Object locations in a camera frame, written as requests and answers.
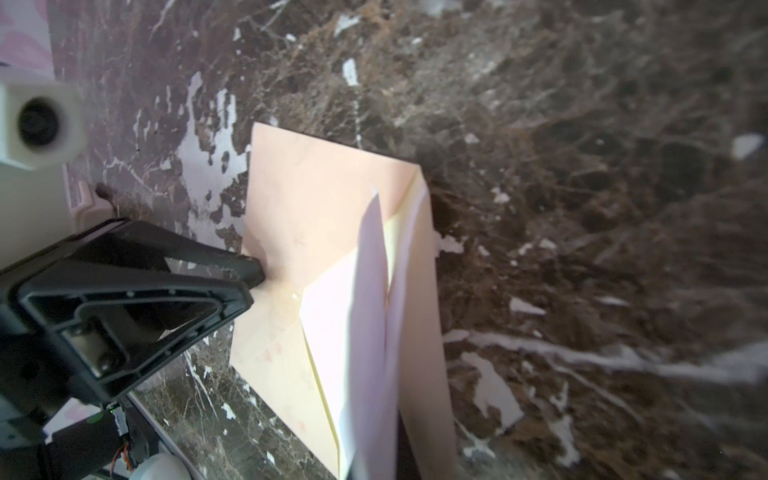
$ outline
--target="brown marble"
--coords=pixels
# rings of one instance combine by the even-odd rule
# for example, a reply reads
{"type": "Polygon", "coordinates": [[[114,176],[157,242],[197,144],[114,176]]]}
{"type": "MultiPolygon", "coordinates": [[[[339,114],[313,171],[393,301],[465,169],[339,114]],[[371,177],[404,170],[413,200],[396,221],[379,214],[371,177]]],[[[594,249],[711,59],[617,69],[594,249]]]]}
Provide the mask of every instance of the brown marble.
{"type": "MultiPolygon", "coordinates": [[[[90,126],[71,174],[121,215],[238,248],[254,121],[422,166],[461,251],[437,260],[459,478],[746,480],[768,478],[768,153],[731,151],[768,134],[767,5],[57,0],[49,16],[90,126]],[[359,19],[339,31],[341,15],[359,19]],[[478,407],[493,375],[524,413],[506,429],[497,400],[478,407]]],[[[227,330],[141,398],[208,478],[329,478],[227,365],[227,330]]]]}

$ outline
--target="envelope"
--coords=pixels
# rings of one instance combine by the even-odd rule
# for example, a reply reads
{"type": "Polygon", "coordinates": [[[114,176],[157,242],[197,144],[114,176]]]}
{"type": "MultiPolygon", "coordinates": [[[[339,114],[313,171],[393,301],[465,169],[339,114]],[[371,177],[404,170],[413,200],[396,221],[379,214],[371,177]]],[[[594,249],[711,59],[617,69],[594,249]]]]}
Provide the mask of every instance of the envelope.
{"type": "Polygon", "coordinates": [[[243,252],[267,281],[230,363],[337,478],[453,478],[429,192],[419,166],[253,126],[243,252]]]}

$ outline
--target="cable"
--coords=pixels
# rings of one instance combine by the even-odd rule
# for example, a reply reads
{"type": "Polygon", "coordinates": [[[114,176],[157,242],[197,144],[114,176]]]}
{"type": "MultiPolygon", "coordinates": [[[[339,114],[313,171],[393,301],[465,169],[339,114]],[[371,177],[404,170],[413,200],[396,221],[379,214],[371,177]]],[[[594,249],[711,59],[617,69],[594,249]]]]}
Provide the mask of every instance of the cable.
{"type": "Polygon", "coordinates": [[[130,444],[125,444],[125,447],[123,448],[123,461],[125,462],[125,466],[128,468],[129,472],[132,472],[134,470],[133,465],[131,465],[131,460],[128,458],[128,447],[130,444]]]}
{"type": "Polygon", "coordinates": [[[113,478],[114,475],[114,463],[118,460],[118,457],[120,456],[120,452],[125,449],[125,445],[121,446],[115,453],[114,457],[112,457],[112,465],[109,467],[109,478],[113,478]]]}

